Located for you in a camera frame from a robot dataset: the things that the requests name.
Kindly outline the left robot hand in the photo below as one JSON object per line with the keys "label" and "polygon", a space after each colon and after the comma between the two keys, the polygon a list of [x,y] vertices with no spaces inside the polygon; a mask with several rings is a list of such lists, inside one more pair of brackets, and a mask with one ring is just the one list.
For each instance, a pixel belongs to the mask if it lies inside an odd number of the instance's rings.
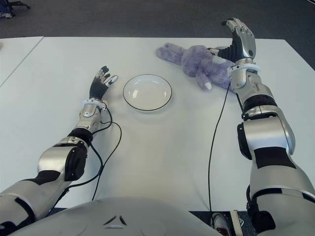
{"label": "left robot hand", "polygon": [[103,66],[94,76],[92,84],[90,86],[89,99],[102,100],[106,91],[118,80],[117,75],[111,76],[109,68]]}

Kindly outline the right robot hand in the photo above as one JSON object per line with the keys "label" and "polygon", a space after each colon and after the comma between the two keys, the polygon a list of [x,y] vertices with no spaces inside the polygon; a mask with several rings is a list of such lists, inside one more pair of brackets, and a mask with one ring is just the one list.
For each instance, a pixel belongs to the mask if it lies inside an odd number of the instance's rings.
{"label": "right robot hand", "polygon": [[241,59],[254,59],[256,55],[255,36],[250,28],[237,18],[229,18],[222,22],[230,29],[232,43],[224,49],[208,48],[212,55],[237,62]]}

